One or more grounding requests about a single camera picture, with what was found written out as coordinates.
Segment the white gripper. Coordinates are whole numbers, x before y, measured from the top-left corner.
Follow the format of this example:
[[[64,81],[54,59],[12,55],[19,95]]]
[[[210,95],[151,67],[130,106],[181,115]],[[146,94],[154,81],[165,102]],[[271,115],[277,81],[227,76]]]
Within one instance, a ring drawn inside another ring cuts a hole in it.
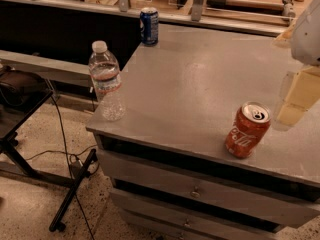
[[[293,127],[320,99],[320,0],[312,0],[297,19],[279,34],[273,45],[290,48],[292,57],[303,64],[298,72],[287,72],[275,108],[275,123]]]

